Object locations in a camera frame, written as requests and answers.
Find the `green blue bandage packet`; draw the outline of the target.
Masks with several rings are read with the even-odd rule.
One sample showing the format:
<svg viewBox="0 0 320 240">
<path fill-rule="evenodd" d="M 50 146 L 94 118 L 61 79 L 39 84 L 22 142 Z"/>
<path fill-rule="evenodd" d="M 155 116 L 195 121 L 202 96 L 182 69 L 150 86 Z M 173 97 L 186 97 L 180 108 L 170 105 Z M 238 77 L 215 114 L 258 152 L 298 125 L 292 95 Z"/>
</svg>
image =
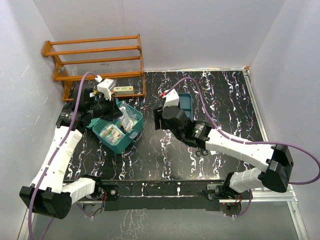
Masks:
<svg viewBox="0 0 320 240">
<path fill-rule="evenodd" d="M 124 138 L 125 134 L 115 124 L 107 124 L 102 128 L 99 136 L 109 145 L 115 146 Z"/>
</svg>

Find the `white gauze packet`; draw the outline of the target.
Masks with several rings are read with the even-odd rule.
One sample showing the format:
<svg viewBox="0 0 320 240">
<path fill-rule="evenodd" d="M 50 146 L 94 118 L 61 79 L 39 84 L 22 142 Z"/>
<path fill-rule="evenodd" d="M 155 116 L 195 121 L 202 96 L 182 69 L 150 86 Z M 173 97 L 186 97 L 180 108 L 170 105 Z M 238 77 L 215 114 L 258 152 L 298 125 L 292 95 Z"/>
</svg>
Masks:
<svg viewBox="0 0 320 240">
<path fill-rule="evenodd" d="M 138 122 L 138 115 L 133 113 L 125 101 L 122 101 L 118 108 L 122 112 L 122 116 L 119 118 L 119 125 L 128 133 Z"/>
</svg>

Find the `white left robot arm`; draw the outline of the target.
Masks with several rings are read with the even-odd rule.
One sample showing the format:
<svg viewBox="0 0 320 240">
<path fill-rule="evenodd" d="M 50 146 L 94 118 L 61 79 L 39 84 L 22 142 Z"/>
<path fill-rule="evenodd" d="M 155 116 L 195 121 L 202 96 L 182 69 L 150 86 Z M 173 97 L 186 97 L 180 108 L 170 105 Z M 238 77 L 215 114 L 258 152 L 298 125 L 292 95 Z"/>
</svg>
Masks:
<svg viewBox="0 0 320 240">
<path fill-rule="evenodd" d="M 71 206 L 89 196 L 93 200 L 103 195 L 102 180 L 85 174 L 63 185 L 70 159 L 93 119 L 116 120 L 122 116 L 114 93 L 110 97 L 93 88 L 83 89 L 80 100 L 68 101 L 56 121 L 54 137 L 46 158 L 30 186 L 22 186 L 19 196 L 35 214 L 64 219 Z"/>
</svg>

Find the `teal medicine kit box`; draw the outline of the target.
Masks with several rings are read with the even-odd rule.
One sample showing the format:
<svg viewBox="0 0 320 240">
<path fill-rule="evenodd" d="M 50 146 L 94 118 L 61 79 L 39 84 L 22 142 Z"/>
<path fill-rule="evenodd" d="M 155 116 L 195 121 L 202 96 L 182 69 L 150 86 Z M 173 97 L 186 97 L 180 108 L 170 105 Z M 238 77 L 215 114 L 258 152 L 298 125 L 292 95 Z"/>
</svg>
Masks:
<svg viewBox="0 0 320 240">
<path fill-rule="evenodd" d="M 94 118 L 87 126 L 115 154 L 121 154 L 144 128 L 143 114 L 124 100 L 116 102 L 124 114 L 114 121 Z"/>
</svg>

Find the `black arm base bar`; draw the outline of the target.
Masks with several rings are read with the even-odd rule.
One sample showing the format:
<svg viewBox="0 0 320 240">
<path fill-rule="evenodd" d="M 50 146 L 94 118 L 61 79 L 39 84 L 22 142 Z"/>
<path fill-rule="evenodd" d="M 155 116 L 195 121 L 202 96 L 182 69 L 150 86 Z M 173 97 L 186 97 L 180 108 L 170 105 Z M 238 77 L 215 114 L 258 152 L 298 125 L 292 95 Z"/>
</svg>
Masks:
<svg viewBox="0 0 320 240">
<path fill-rule="evenodd" d="M 102 180 L 96 200 L 105 211 L 184 210 L 219 211 L 222 203 L 240 204 L 249 200 L 248 192 L 235 194 L 222 191 L 221 180 Z"/>
</svg>

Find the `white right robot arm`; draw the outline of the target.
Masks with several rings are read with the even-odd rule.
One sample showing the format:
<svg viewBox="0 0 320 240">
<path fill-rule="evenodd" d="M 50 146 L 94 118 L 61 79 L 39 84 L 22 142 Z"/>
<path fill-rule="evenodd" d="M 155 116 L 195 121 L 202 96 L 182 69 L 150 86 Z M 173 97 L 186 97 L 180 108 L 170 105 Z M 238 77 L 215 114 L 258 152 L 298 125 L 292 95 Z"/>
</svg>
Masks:
<svg viewBox="0 0 320 240">
<path fill-rule="evenodd" d="M 169 130 L 181 142 L 196 148 L 196 155 L 219 152 L 252 165 L 252 169 L 230 172 L 223 184 L 207 191 L 217 199 L 233 199 L 243 192 L 267 188 L 277 193 L 287 191 L 294 162 L 289 148 L 280 143 L 254 144 L 232 136 L 205 121 L 191 120 L 178 106 L 154 109 L 156 130 Z"/>
</svg>

